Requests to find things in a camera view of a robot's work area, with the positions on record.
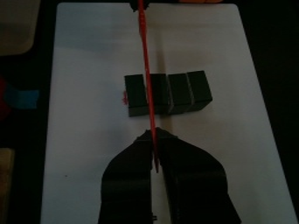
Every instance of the white surface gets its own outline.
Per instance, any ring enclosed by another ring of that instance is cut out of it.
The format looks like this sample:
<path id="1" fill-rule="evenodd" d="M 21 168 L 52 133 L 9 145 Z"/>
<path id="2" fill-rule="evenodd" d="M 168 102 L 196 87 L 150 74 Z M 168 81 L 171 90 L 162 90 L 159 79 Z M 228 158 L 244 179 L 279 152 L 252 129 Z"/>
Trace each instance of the white surface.
<path id="1" fill-rule="evenodd" d="M 214 96 L 158 126 L 224 165 L 242 223 L 296 223 L 236 6 L 151 4 L 146 13 L 151 72 L 204 70 Z M 150 127 L 122 102 L 124 75 L 144 72 L 136 16 L 127 3 L 59 5 L 43 224 L 98 223 L 103 171 Z M 154 214 L 171 223 L 155 174 Z"/>

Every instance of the red wire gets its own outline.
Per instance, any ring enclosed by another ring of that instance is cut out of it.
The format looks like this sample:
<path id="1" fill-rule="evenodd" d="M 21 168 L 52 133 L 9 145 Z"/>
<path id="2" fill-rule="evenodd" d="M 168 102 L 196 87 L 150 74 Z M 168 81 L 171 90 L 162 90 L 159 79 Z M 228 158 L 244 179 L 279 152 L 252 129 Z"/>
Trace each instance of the red wire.
<path id="1" fill-rule="evenodd" d="M 144 48 L 144 73 L 146 73 L 146 92 L 147 100 L 150 107 L 150 122 L 151 122 L 151 131 L 154 139 L 154 165 L 156 172 L 159 172 L 159 159 L 158 159 L 158 139 L 155 132 L 155 101 L 154 101 L 154 90 L 152 90 L 152 81 L 150 73 L 150 63 L 148 63 L 148 54 L 147 54 L 147 43 L 146 43 L 146 11 L 144 11 L 144 0 L 138 0 L 139 7 L 139 31 L 143 40 Z"/>

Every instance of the block row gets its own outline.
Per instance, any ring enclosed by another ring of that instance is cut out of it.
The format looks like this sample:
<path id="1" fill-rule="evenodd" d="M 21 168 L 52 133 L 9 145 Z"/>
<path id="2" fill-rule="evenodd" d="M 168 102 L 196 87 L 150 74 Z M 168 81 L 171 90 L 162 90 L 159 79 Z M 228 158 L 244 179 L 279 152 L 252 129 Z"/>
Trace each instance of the block row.
<path id="1" fill-rule="evenodd" d="M 202 110 L 212 101 L 204 71 L 152 73 L 154 108 L 159 115 L 174 115 Z M 148 114 L 146 83 L 142 74 L 126 76 L 126 98 L 130 116 Z"/>

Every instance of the red object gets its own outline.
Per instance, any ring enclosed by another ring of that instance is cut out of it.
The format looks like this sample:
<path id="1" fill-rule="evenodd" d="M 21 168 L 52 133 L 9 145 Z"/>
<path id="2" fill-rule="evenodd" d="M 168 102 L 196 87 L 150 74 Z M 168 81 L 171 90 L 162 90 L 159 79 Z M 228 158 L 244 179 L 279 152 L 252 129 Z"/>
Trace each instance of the red object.
<path id="1" fill-rule="evenodd" d="M 0 76 L 0 121 L 3 121 L 11 113 L 11 108 L 4 100 L 4 94 L 5 94 L 5 80 Z"/>
<path id="2" fill-rule="evenodd" d="M 155 131 L 155 101 L 154 101 L 154 91 L 152 91 L 147 43 L 146 43 L 144 0 L 138 0 L 138 11 L 139 11 L 139 32 L 140 32 L 140 36 L 143 40 L 143 48 L 144 48 L 146 92 L 147 92 L 147 99 L 148 99 L 151 132 L 152 132 L 152 139 L 154 139 L 154 165 L 155 165 L 156 172 L 159 172 L 158 139 L 156 139 L 156 131 Z"/>

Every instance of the black background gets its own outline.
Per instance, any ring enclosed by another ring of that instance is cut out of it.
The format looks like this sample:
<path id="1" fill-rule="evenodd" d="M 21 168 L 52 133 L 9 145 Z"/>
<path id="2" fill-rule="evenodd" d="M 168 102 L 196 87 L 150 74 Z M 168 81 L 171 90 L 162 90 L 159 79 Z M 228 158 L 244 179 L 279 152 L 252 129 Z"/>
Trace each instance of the black background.
<path id="1" fill-rule="evenodd" d="M 11 147 L 16 151 L 8 223 L 40 223 L 52 43 L 59 2 L 41 0 L 31 51 L 19 56 L 0 57 L 0 74 L 7 81 L 23 90 L 40 89 L 41 93 L 36 110 L 13 110 L 0 122 L 0 147 Z M 234 3 L 239 8 L 298 216 L 299 1 L 236 0 L 223 3 Z"/>

